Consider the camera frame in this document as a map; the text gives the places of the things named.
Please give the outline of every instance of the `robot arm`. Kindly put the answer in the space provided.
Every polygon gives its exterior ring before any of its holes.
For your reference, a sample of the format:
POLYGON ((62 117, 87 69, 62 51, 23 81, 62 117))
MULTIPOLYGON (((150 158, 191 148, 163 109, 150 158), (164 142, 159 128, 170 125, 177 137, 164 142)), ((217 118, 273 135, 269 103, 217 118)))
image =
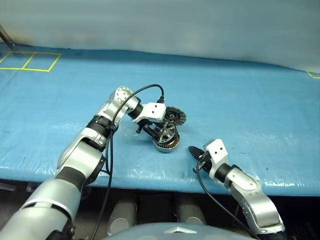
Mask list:
POLYGON ((191 153, 201 162, 200 168, 210 178, 224 183, 239 203, 250 230, 262 240, 286 240, 285 226, 274 203, 262 191, 259 181, 244 173, 238 166, 230 166, 228 152, 221 139, 205 146, 203 151, 190 146, 191 153))
POLYGON ((0 232, 1 240, 72 239, 81 190, 96 180, 105 164, 102 152, 109 141, 111 129, 117 130, 125 114, 129 114, 138 125, 145 123, 143 128, 146 129, 153 123, 162 125, 166 114, 162 101, 141 105, 140 100, 133 96, 115 116, 131 93, 129 88, 119 87, 109 96, 109 100, 63 151, 55 176, 43 182, 4 226, 0 232))

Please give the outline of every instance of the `blue table surface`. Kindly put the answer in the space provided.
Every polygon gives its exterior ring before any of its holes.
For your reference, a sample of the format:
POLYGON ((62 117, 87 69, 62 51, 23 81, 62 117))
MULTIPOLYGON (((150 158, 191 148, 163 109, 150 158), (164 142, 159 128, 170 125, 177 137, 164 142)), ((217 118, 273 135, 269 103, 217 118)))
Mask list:
MULTIPOLYGON (((180 144, 159 152, 126 116, 114 135, 113 187, 202 192, 188 146, 220 138, 229 163, 256 176, 266 194, 320 196, 320 79, 306 72, 125 50, 17 48, 62 55, 50 72, 0 69, 1 179, 52 177, 64 148, 111 92, 157 83, 164 87, 165 104, 187 115, 178 128, 180 144)), ((0 59, 7 52, 0 44, 0 59)), ((21 58, 12 55, 0 67, 21 67, 26 56, 21 58)), ((52 61, 43 55, 29 64, 48 68, 52 61)), ((138 96, 148 103, 159 95, 154 88, 138 96)), ((205 172, 202 177, 210 192, 227 193, 205 172)), ((107 182, 100 174, 93 185, 107 182)))

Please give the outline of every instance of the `white wall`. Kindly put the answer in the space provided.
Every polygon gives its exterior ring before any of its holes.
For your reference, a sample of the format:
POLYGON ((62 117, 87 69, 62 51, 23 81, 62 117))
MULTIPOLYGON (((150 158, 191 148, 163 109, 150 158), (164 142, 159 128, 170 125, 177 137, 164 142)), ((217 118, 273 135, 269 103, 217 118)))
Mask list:
POLYGON ((3 0, 19 44, 123 49, 320 73, 319 0, 3 0))

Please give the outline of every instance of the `yellow tape line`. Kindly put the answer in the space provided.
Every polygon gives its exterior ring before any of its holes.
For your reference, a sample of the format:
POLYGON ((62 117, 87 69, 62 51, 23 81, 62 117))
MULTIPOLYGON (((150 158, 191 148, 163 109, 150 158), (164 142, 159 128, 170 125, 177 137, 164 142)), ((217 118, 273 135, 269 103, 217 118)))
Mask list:
POLYGON ((307 71, 307 73, 309 74, 310 77, 312 77, 313 79, 320 79, 320 76, 313 76, 309 71, 307 71))
POLYGON ((2 59, 0 59, 0 64, 3 62, 10 54, 15 53, 15 54, 32 54, 28 60, 23 64, 22 67, 0 67, 0 70, 24 70, 24 71, 36 71, 36 72, 50 72, 51 69, 56 65, 58 62, 59 58, 61 57, 61 53, 54 53, 54 52, 39 52, 39 51, 9 51, 2 59), (36 54, 49 54, 49 55, 56 55, 56 59, 53 61, 51 66, 48 69, 40 69, 40 68, 28 68, 26 67, 31 59, 36 55, 36 54))

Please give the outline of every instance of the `black cable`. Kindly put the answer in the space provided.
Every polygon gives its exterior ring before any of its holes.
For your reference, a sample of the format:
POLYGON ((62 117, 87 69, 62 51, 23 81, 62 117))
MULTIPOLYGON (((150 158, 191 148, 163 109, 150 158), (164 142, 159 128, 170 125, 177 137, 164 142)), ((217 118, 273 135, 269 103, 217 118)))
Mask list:
POLYGON ((222 208, 222 210, 228 214, 230 217, 232 217, 234 219, 234 221, 236 221, 241 227, 243 227, 244 230, 246 230, 250 236, 254 239, 257 239, 257 236, 249 229, 246 227, 246 225, 244 225, 236 216, 234 216, 231 212, 228 211, 228 209, 226 209, 220 202, 218 202, 211 194, 210 192, 207 190, 207 188, 205 187, 201 176, 200 176, 200 172, 199 172, 199 166, 200 166, 200 161, 197 162, 196 164, 196 175, 198 177, 199 183, 202 187, 202 189, 204 190, 204 192, 208 195, 208 197, 215 202, 215 204, 217 204, 220 208, 222 208))
POLYGON ((112 122, 111 122, 111 126, 112 127, 110 129, 110 136, 109 136, 109 138, 107 140, 107 143, 106 143, 106 146, 105 146, 105 171, 103 171, 103 172, 109 172, 109 181, 108 181, 108 186, 106 188, 106 193, 105 193, 105 196, 104 196, 104 200, 103 200, 103 203, 102 203, 102 206, 101 206, 101 210, 100 210, 100 213, 99 213, 99 217, 98 217, 98 220, 96 222, 95 228, 94 228, 94 230, 92 232, 90 240, 94 240, 95 239, 95 236, 97 234, 97 231, 98 231, 98 228, 99 228, 102 216, 103 216, 103 213, 104 213, 105 208, 106 208, 107 200, 108 200, 110 189, 111 189, 112 174, 113 174, 113 169, 114 169, 114 128, 113 127, 114 127, 114 124, 115 124, 115 121, 116 121, 116 117, 117 117, 118 113, 120 112, 120 110, 123 108, 123 106, 129 101, 129 99, 131 99, 134 95, 140 93, 141 91, 149 89, 149 88, 153 88, 153 87, 160 88, 161 97, 159 98, 158 101, 163 102, 164 99, 165 99, 165 92, 164 92, 163 87, 160 86, 159 84, 151 84, 151 85, 148 85, 148 86, 144 86, 144 87, 138 89, 137 91, 131 93, 127 97, 127 99, 123 101, 123 103, 119 106, 119 108, 114 113, 114 116, 113 116, 112 122), (109 170, 109 167, 108 167, 109 140, 110 140, 110 170, 109 170))

